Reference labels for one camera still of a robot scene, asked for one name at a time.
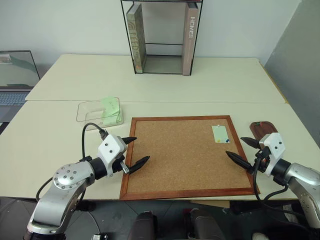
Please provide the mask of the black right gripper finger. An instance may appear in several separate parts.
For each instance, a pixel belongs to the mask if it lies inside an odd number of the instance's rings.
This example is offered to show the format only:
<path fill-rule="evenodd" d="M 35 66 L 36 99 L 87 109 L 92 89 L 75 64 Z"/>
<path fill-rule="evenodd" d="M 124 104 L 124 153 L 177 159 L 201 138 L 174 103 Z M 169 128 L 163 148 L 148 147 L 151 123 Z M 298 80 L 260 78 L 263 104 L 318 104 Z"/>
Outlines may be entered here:
<path fill-rule="evenodd" d="M 253 166 L 244 160 L 240 155 L 230 151 L 226 151 L 225 153 L 235 164 L 245 169 L 248 173 L 253 172 Z"/>
<path fill-rule="evenodd" d="M 251 137 L 241 137 L 240 138 L 243 142 L 245 142 L 247 145 L 251 146 L 254 149 L 260 149 L 260 142 L 257 139 L 251 138 Z"/>

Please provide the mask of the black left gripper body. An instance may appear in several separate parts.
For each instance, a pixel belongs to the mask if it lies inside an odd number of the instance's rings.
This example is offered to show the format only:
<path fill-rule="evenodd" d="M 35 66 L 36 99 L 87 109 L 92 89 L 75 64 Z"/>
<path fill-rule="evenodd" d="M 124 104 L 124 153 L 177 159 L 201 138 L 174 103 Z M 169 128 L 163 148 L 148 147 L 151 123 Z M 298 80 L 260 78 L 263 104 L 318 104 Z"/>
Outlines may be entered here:
<path fill-rule="evenodd" d="M 125 174 L 130 172 L 129 167 L 125 164 L 125 156 L 121 154 L 118 156 L 112 164 L 113 173 L 123 171 Z"/>

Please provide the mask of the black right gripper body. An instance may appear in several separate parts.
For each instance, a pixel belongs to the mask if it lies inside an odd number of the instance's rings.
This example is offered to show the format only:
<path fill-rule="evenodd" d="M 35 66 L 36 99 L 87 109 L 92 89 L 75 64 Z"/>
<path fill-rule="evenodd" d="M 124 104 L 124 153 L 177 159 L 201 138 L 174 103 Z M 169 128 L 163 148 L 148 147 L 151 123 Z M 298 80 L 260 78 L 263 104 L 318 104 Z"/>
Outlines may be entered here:
<path fill-rule="evenodd" d="M 270 163 L 270 150 L 268 147 L 262 148 L 259 144 L 258 140 L 252 140 L 251 147 L 255 148 L 255 149 L 259 149 L 259 151 L 255 154 L 255 159 L 254 159 L 254 165 L 252 167 L 252 170 L 250 172 L 250 174 L 252 175 L 255 171 L 257 164 L 257 161 L 260 160 L 260 164 L 258 166 L 258 170 L 262 173 L 264 173 Z"/>

